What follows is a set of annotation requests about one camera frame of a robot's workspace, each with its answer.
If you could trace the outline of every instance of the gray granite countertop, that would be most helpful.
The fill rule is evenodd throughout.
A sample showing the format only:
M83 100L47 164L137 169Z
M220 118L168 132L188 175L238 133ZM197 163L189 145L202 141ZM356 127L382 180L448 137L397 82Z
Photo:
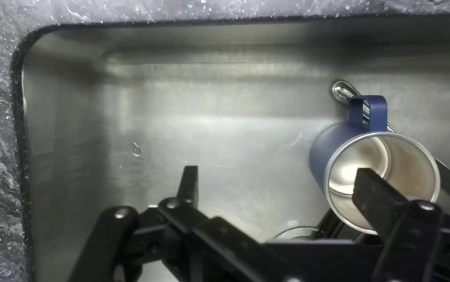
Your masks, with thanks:
M0 281L27 281L32 273L25 255L31 252L30 232L24 232L28 197L20 190L27 175L20 165L14 118L14 112L23 109L18 109L21 101L14 103L10 67L20 41L30 32L67 23L384 14L450 14L450 0L0 0Z

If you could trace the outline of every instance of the stainless steel mug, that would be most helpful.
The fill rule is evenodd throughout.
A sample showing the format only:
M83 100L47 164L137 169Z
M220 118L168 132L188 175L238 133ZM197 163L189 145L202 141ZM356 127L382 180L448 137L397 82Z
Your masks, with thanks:
M355 96L349 102L348 121L330 127L312 144L310 169L336 216L356 230L376 234L352 202L357 169L371 168L404 196L431 202L440 191L439 169L422 144L387 131L383 96ZM362 119L365 102L368 123Z

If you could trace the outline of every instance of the sink basin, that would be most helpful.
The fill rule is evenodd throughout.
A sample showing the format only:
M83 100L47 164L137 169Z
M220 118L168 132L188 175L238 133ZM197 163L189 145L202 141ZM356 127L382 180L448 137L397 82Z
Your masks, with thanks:
M199 166L198 208L260 242L317 225L329 206L308 153L345 119L328 93L335 78L386 96L390 123L450 166L450 25L397 21L90 27L39 39L22 83L37 281L65 281L103 209L174 196L186 165ZM152 264L141 280L174 279Z

